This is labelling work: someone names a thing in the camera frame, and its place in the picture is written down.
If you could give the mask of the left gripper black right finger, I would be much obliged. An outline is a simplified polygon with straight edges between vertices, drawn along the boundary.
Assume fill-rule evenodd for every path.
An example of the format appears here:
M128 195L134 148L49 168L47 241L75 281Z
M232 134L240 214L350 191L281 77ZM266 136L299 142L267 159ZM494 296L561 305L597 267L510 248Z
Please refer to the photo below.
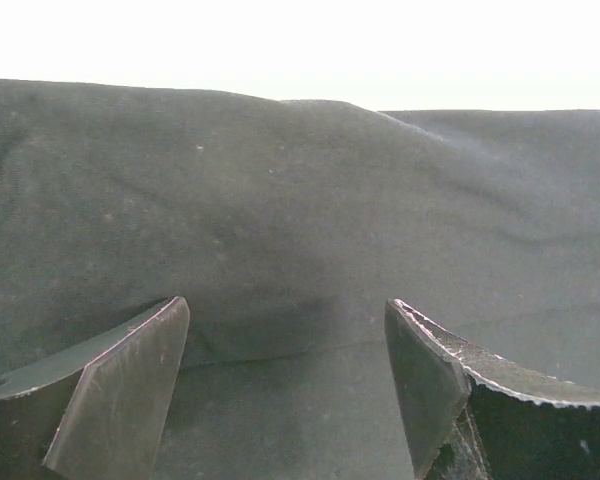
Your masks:
M529 370L399 299L384 332L417 479L600 479L600 390Z

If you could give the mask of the black t shirt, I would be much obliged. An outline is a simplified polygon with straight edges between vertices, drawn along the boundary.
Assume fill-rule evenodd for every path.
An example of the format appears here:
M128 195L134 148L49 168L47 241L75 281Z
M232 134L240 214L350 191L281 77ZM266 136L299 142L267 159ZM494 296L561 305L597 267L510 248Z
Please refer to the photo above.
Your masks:
M181 296L158 479L408 479L385 303L600 389L600 111L0 80L0 375Z

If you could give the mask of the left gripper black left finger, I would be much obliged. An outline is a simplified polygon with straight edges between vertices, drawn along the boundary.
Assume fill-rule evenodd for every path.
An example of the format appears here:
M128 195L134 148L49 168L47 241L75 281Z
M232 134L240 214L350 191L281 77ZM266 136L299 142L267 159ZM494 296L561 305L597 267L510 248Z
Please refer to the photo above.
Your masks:
M148 479L189 330L174 297L0 375L0 479Z

